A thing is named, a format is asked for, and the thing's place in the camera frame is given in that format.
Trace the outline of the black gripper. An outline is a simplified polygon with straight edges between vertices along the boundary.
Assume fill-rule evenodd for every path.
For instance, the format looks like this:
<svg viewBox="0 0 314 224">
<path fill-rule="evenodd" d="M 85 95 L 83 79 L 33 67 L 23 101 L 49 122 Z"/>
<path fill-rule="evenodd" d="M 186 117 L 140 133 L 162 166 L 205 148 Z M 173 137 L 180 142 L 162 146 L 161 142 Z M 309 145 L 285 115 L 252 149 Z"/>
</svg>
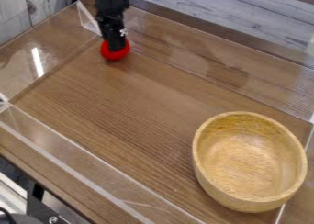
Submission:
<svg viewBox="0 0 314 224">
<path fill-rule="evenodd" d="M 95 8 L 103 41 L 109 41 L 110 50 L 121 50 L 127 44 L 123 14 L 129 9 L 129 0 L 95 0 Z"/>
</svg>

